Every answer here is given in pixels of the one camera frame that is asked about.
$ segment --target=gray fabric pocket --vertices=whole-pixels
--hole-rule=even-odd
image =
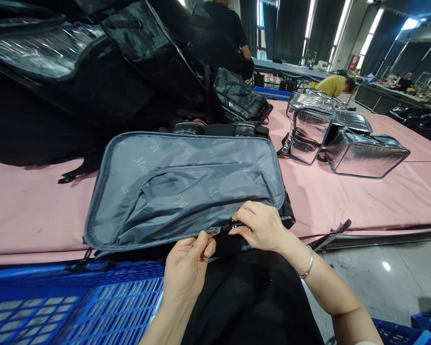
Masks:
[[[141,247],[219,232],[247,200],[272,204],[255,166],[212,164],[158,169],[145,178],[114,242]]]

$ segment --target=pink padded surface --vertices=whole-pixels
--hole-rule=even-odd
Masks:
[[[270,101],[270,134],[276,148],[290,122],[286,103]],[[349,235],[392,235],[431,224],[431,142],[396,121],[365,114],[375,133],[396,137],[412,151],[383,180],[338,176],[327,163],[312,166],[280,159],[297,223],[292,231],[311,242],[350,218]],[[0,265],[81,259],[84,223],[96,174],[57,184],[81,160],[38,169],[0,164]]]
[[[287,103],[270,102],[274,109],[267,127],[279,149],[290,126]],[[309,166],[280,158],[297,219],[292,231],[305,241],[309,238],[307,242],[336,230],[347,219],[352,221],[351,235],[364,229],[384,230],[373,233],[377,235],[410,233],[402,228],[431,225],[431,142],[387,116],[364,115],[374,134],[392,135],[412,153],[382,180],[339,176],[318,160]]]

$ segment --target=black pants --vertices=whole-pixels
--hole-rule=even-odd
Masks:
[[[208,265],[183,345],[323,344],[302,282],[279,254],[249,250]]]

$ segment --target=tiled floor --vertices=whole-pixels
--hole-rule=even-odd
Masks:
[[[431,309],[431,241],[329,251],[323,255],[374,318],[410,326],[410,316]],[[332,322],[305,290],[327,342]]]

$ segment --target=woman's right hand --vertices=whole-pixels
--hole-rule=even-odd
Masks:
[[[282,224],[278,211],[256,201],[245,202],[233,216],[247,226],[233,228],[229,235],[241,235],[252,248],[278,252],[290,233]]]

